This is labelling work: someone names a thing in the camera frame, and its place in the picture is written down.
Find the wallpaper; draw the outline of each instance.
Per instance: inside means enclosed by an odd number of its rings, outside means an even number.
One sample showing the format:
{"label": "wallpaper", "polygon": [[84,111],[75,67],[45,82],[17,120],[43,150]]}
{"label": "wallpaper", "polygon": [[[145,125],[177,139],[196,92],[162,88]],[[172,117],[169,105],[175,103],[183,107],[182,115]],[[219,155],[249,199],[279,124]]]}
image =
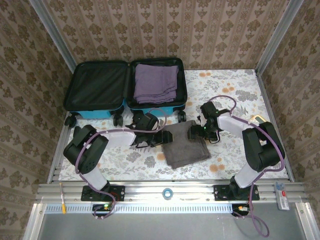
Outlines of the wallpaper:
{"label": "wallpaper", "polygon": [[77,63],[178,57],[254,69],[289,0],[43,0]]}
{"label": "wallpaper", "polygon": [[71,72],[28,1],[0,1],[0,239],[20,239],[45,183]]}
{"label": "wallpaper", "polygon": [[262,79],[297,181],[320,225],[320,1],[305,0]]}

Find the purple cable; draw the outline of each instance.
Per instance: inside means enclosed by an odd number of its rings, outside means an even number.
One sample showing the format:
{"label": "purple cable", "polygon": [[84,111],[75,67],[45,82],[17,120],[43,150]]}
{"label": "purple cable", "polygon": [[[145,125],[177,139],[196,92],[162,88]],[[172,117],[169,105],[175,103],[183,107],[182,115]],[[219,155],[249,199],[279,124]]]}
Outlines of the purple cable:
{"label": "purple cable", "polygon": [[[135,129],[124,129],[124,128],[118,128],[118,129],[117,129],[117,128],[116,128],[116,129],[104,130],[104,131],[96,132],[96,133],[93,134],[93,135],[88,139],[88,141],[86,141],[86,143],[83,145],[83,147],[82,147],[82,149],[81,149],[81,151],[80,151],[80,153],[79,153],[79,155],[78,155],[78,157],[77,157],[77,159],[76,159],[76,161],[75,161],[75,164],[74,164],[75,173],[76,173],[76,174],[79,174],[80,178],[81,178],[85,183],[87,183],[88,186],[89,186],[93,191],[95,191],[95,192],[97,192],[97,193],[99,193],[99,194],[105,194],[105,195],[109,196],[110,198],[112,198],[112,204],[111,204],[110,211],[109,211],[106,215],[100,217],[100,219],[105,219],[105,218],[109,217],[109,216],[113,213],[113,209],[115,208],[115,205],[116,205],[116,199],[115,199],[115,197],[114,197],[112,194],[110,194],[110,193],[108,193],[108,192],[106,192],[106,191],[100,191],[100,190],[96,189],[94,186],[92,186],[92,185],[85,179],[85,177],[79,172],[80,159],[81,159],[82,155],[84,154],[87,146],[88,146],[88,145],[92,142],[92,140],[93,140],[95,137],[97,137],[98,135],[105,134],[105,133],[115,133],[115,132],[136,132],[136,133],[147,133],[147,134],[149,134],[149,133],[157,133],[157,132],[161,131],[162,129],[164,129],[165,125],[167,124],[167,115],[166,115],[166,113],[165,113],[162,109],[160,109],[160,108],[151,108],[148,113],[152,112],[153,110],[158,110],[158,111],[162,112],[163,115],[164,115],[164,123],[163,123],[163,125],[162,125],[160,128],[155,129],[155,130],[150,130],[150,131],[135,130]],[[93,212],[93,215],[94,215],[96,218],[97,218],[96,212],[97,212],[98,209],[99,209],[99,208],[94,209],[94,212]]]}
{"label": "purple cable", "polygon": [[[281,151],[279,149],[279,147],[277,146],[277,144],[275,143],[275,141],[263,130],[261,129],[259,126],[253,124],[252,122],[249,122],[247,120],[244,120],[240,117],[237,117],[237,116],[233,116],[232,115],[232,111],[236,108],[237,106],[237,102],[236,100],[231,97],[231,96],[228,96],[228,95],[217,95],[217,96],[214,96],[212,97],[208,102],[212,101],[213,99],[216,99],[216,98],[222,98],[222,97],[225,97],[225,98],[228,98],[228,99],[231,99],[233,102],[234,102],[234,106],[230,109],[230,116],[233,118],[233,119],[236,119],[242,123],[245,123],[245,124],[249,124],[250,126],[256,128],[258,131],[260,131],[269,141],[270,143],[273,145],[273,147],[275,148],[276,152],[278,153],[279,155],[279,158],[280,158],[280,162],[281,162],[281,166],[280,168],[278,169],[264,169],[256,178],[255,180],[253,180],[252,184],[251,184],[251,188],[250,188],[250,195],[249,195],[249,207],[250,207],[250,213],[251,215],[249,216],[246,216],[247,218],[251,218],[252,219],[252,222],[253,222],[253,225],[256,229],[256,231],[264,238],[268,238],[269,235],[270,235],[270,230],[267,226],[267,224],[259,217],[257,216],[254,216],[254,208],[253,208],[253,204],[252,204],[252,195],[253,195],[253,190],[254,190],[254,184],[256,181],[258,181],[265,173],[267,172],[280,172],[282,171],[284,168],[285,168],[285,160],[284,158],[282,157],[282,154],[281,154]],[[258,228],[257,224],[256,224],[256,221],[255,220],[258,220],[260,221],[266,228],[266,231],[267,231],[267,234],[264,235],[262,233],[262,231]]]}

